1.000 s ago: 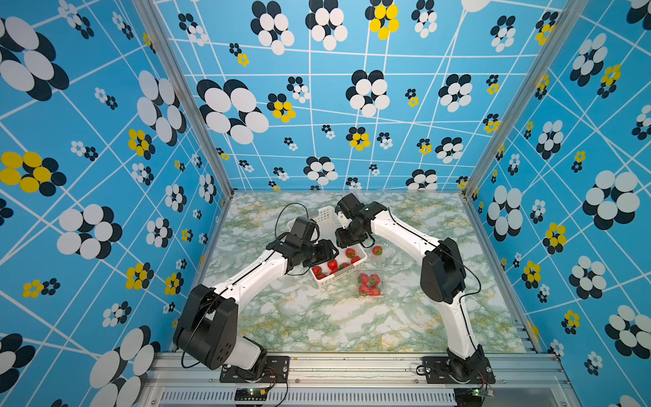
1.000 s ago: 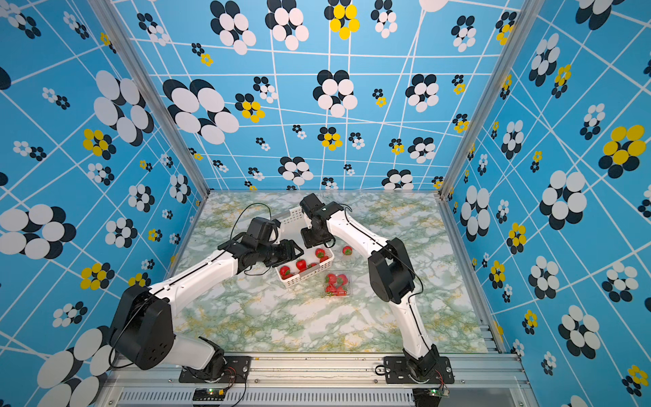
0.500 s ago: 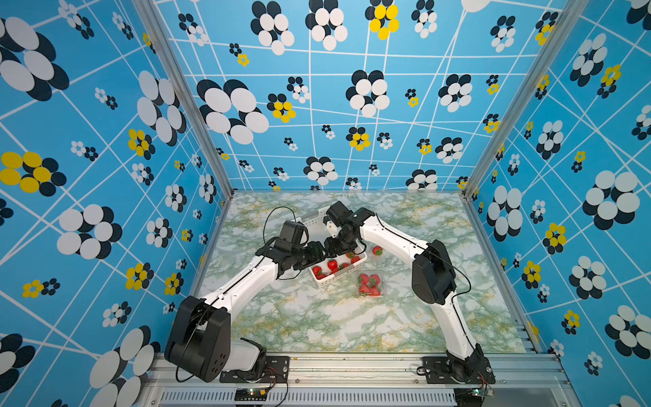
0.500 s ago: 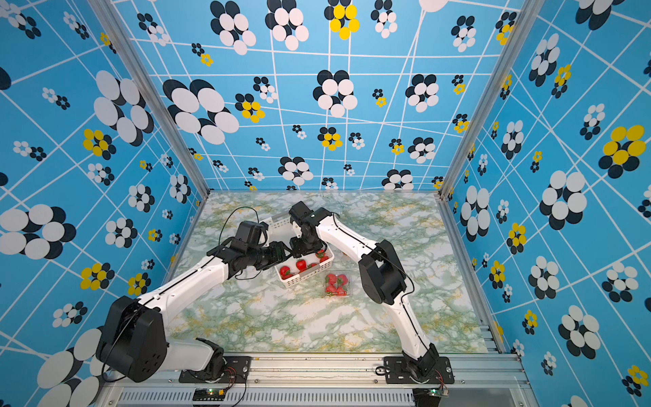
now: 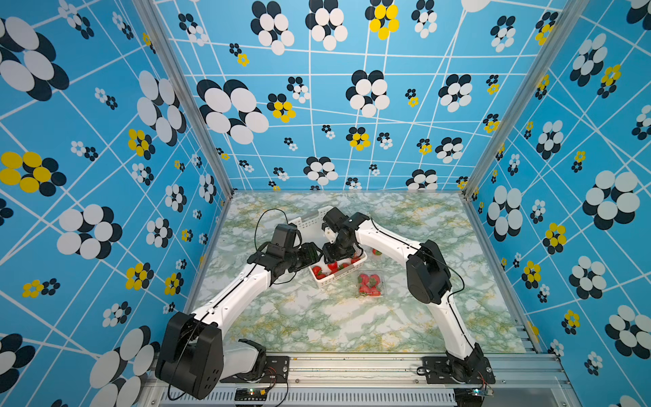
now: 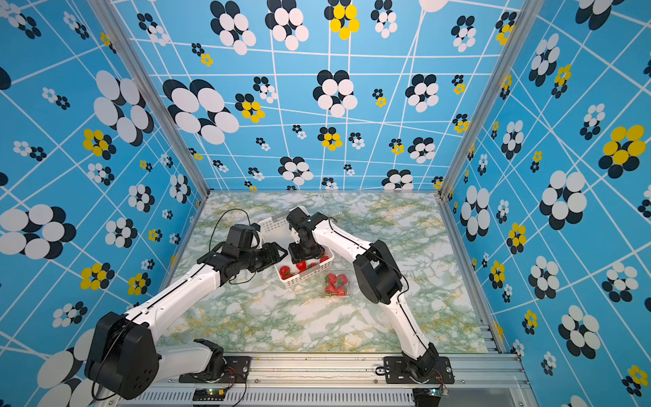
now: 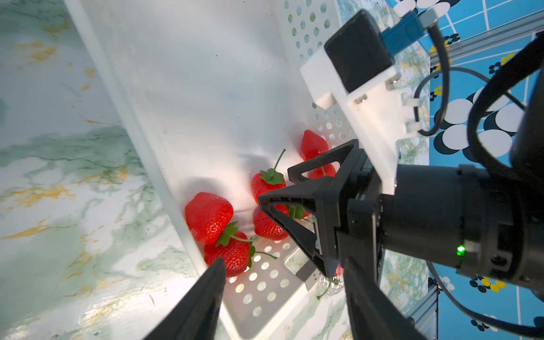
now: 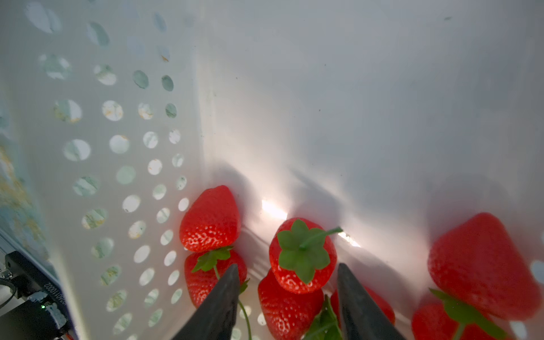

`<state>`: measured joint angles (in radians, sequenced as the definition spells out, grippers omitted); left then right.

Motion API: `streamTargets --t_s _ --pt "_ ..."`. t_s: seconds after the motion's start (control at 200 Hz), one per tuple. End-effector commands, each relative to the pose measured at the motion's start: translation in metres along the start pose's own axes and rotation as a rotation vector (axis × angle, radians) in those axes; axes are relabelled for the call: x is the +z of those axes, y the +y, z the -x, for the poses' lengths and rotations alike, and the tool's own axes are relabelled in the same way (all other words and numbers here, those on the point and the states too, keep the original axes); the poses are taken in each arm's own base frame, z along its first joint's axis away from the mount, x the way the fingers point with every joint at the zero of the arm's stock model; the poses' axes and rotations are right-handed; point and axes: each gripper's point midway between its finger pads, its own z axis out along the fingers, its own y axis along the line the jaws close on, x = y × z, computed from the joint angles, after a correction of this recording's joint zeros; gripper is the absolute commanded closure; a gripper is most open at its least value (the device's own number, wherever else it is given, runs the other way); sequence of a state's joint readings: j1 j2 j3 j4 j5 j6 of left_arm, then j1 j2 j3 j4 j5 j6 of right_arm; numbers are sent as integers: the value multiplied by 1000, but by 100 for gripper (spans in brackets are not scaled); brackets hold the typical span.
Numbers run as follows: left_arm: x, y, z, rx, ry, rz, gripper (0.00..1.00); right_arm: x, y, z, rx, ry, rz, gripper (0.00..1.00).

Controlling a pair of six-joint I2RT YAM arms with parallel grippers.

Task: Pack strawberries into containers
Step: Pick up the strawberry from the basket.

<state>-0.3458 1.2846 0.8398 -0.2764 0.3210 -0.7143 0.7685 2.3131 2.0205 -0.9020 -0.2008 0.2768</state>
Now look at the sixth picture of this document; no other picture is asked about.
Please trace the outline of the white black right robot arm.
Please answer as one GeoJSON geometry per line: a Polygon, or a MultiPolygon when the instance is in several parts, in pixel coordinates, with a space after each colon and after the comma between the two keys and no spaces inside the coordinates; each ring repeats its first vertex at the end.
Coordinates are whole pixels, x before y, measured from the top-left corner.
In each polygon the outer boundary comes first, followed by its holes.
{"type": "Polygon", "coordinates": [[[386,311],[398,335],[406,371],[415,382],[427,382],[435,372],[439,353],[407,304],[408,280],[389,247],[381,240],[369,242],[354,237],[319,212],[310,215],[297,207],[289,212],[287,221],[298,239],[288,247],[293,263],[319,259],[326,249],[350,262],[361,293],[386,311]]]}

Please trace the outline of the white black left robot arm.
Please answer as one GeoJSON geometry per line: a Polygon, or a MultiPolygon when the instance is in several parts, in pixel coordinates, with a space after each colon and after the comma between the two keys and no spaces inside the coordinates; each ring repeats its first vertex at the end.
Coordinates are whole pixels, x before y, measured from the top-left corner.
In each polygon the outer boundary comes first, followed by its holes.
{"type": "Polygon", "coordinates": [[[253,274],[280,263],[288,251],[276,243],[240,249],[219,243],[198,259],[185,276],[125,314],[110,312],[94,330],[85,376],[91,395],[110,391],[132,400],[152,383],[190,375],[215,382],[225,375],[224,349],[206,339],[177,348],[158,348],[159,338],[193,305],[227,284],[240,271],[253,274]]]}

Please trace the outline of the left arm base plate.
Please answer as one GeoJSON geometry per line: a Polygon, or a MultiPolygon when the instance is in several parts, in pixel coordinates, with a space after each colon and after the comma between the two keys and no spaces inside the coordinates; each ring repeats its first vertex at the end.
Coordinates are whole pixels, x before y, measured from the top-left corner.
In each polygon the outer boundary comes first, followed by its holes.
{"type": "Polygon", "coordinates": [[[200,373],[188,373],[179,377],[180,383],[245,383],[252,357],[247,355],[220,356],[210,361],[200,373]]]}

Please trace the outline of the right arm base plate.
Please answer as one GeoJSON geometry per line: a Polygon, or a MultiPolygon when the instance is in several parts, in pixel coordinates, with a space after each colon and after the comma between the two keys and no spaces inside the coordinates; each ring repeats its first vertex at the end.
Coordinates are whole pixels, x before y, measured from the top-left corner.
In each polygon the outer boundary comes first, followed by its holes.
{"type": "Polygon", "coordinates": [[[376,368],[376,374],[384,376],[387,384],[437,386],[455,383],[450,359],[443,356],[438,356],[435,361],[429,356],[418,361],[404,355],[387,356],[376,368]]]}

